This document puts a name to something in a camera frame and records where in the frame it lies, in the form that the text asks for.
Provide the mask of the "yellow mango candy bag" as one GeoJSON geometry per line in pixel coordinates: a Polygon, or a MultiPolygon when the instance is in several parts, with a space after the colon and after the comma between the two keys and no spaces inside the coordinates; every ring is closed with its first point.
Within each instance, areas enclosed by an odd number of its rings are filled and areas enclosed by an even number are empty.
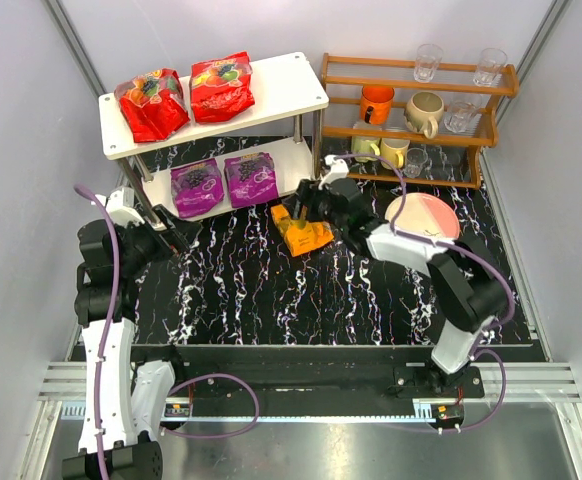
{"type": "Polygon", "coordinates": [[[273,223],[292,257],[318,250],[333,241],[334,235],[325,222],[293,220],[284,205],[270,209],[273,223]]]}

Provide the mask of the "purple candy bag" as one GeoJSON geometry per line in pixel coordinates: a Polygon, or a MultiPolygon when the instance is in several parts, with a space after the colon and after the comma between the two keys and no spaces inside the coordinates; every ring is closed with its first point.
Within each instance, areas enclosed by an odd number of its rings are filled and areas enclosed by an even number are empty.
{"type": "Polygon", "coordinates": [[[180,219],[207,213],[224,200],[215,158],[173,169],[170,177],[173,204],[180,219]]]}
{"type": "Polygon", "coordinates": [[[234,209],[266,203],[279,196],[275,165],[269,153],[227,158],[224,174],[234,209]]]}

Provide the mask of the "large red candy bag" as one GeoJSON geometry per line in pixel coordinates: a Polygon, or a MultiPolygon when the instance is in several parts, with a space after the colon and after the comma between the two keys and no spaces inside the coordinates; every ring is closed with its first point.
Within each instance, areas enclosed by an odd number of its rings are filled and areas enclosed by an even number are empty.
{"type": "Polygon", "coordinates": [[[114,96],[135,143],[166,140],[190,122],[183,88],[174,69],[138,75],[119,84],[114,96]]]}

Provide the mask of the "small red candy bag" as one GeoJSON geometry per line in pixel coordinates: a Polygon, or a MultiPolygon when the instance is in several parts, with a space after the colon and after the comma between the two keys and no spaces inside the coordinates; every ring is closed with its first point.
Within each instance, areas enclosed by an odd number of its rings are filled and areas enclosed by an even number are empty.
{"type": "Polygon", "coordinates": [[[255,105],[246,51],[191,66],[190,106],[199,124],[227,122],[255,105]]]}

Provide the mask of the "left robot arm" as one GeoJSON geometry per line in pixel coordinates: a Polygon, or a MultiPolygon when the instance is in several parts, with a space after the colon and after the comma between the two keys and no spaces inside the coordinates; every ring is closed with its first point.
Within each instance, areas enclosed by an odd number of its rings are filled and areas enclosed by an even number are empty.
{"type": "Polygon", "coordinates": [[[132,357],[136,279],[151,263],[180,258],[201,226],[164,206],[157,230],[144,222],[89,222],[77,233],[83,261],[77,268],[77,315],[86,355],[86,412],[78,453],[62,462],[64,479],[159,479],[157,440],[168,391],[183,378],[172,347],[132,357]]]}

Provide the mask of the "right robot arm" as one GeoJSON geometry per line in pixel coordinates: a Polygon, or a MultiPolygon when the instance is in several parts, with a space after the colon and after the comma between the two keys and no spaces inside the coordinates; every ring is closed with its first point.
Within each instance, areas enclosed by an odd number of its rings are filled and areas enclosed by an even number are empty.
{"type": "Polygon", "coordinates": [[[511,288],[485,258],[488,251],[477,239],[449,240],[399,230],[373,212],[351,178],[330,183],[302,179],[286,205],[294,220],[335,228],[353,253],[430,278],[445,318],[431,359],[446,375],[469,362],[478,338],[502,309],[507,313],[501,323],[515,312],[511,288]]]}

